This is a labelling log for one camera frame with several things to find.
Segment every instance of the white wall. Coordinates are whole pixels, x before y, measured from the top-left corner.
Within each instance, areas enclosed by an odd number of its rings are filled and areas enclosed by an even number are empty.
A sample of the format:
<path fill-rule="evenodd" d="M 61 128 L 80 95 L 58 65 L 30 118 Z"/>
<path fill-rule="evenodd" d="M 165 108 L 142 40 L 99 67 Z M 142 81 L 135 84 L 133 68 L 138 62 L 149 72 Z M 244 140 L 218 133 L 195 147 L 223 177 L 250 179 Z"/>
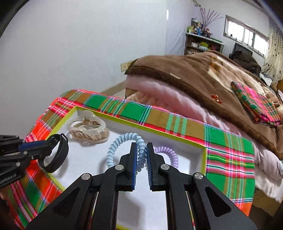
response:
<path fill-rule="evenodd" d="M 234 48 L 235 41 L 224 37 L 225 16 L 236 18 L 255 28 L 265 36 L 269 36 L 269 19 L 267 15 L 242 0 L 198 0 L 206 12 L 211 9 L 218 11 L 223 18 L 213 21 L 208 25 L 213 38 L 219 39 L 224 44 L 223 54 L 229 56 Z M 195 7 L 194 18 L 201 20 L 200 11 Z M 253 52 L 254 59 L 263 67 L 264 58 Z"/>
<path fill-rule="evenodd" d="M 0 38 L 1 133 L 23 138 L 65 91 L 101 92 L 122 82 L 121 63 L 182 54 L 193 6 L 191 0 L 30 0 Z"/>

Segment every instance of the pink blanket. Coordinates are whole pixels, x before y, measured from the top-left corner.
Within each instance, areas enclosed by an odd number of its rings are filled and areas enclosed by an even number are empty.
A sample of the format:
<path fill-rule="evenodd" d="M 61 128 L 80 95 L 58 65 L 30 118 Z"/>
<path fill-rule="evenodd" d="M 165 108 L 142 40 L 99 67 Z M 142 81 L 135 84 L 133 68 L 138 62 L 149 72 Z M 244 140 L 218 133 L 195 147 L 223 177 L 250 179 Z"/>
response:
<path fill-rule="evenodd" d="M 262 170 L 266 178 L 258 179 L 256 175 L 256 186 L 261 189 L 269 197 L 275 198 L 280 202 L 283 195 L 283 182 L 277 169 L 283 168 L 279 159 L 267 148 L 263 147 L 251 139 L 244 131 L 238 129 L 235 125 L 215 116 L 212 112 L 201 107 L 200 104 L 189 97 L 184 92 L 168 85 L 167 83 L 148 78 L 146 76 L 128 75 L 126 79 L 126 87 L 132 90 L 137 90 L 136 95 L 127 98 L 129 100 L 141 99 L 138 101 L 144 104 L 149 102 L 150 105 L 156 105 L 165 108 L 171 112 L 178 113 L 182 116 L 199 120 L 209 125 L 216 126 L 222 130 L 237 134 L 252 142 L 255 152 L 255 163 L 259 170 Z"/>

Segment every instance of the folded plaid cloth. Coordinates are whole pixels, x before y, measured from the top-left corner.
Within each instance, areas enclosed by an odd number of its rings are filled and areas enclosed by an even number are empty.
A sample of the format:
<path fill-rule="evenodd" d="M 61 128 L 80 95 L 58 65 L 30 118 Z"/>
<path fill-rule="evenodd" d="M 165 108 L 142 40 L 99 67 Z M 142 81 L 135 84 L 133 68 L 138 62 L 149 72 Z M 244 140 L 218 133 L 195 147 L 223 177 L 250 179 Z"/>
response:
<path fill-rule="evenodd" d="M 270 126 L 280 124 L 280 117 L 276 107 L 267 100 L 266 96 L 236 82 L 231 82 L 231 88 L 256 123 L 268 124 Z"/>

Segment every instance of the curtain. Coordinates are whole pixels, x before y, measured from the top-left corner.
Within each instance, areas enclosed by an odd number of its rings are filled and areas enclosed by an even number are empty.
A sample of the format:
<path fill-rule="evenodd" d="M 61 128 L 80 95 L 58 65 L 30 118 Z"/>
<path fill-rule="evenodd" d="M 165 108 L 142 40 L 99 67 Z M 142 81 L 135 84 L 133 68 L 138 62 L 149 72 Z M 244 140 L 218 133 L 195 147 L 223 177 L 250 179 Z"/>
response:
<path fill-rule="evenodd" d="M 269 27 L 269 47 L 261 70 L 273 79 L 277 85 L 283 77 L 283 39 L 281 34 L 271 25 Z"/>

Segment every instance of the bed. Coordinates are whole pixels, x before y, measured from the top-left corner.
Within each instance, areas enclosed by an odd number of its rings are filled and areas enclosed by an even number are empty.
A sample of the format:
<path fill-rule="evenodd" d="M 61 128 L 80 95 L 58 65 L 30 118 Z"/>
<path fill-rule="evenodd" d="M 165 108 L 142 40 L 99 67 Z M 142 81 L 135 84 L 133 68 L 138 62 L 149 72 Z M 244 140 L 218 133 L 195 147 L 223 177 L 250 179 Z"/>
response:
<path fill-rule="evenodd" d="M 275 129 L 254 124 L 230 88 L 230 83 L 237 81 L 260 94 L 270 92 L 260 79 L 215 51 L 143 57 L 125 74 L 127 100 L 162 107 L 250 140 L 255 152 L 256 192 L 276 201 L 270 208 L 258 195 L 254 205 L 270 215 L 275 213 L 283 198 L 283 125 Z M 212 94 L 219 95 L 223 103 L 209 100 Z"/>

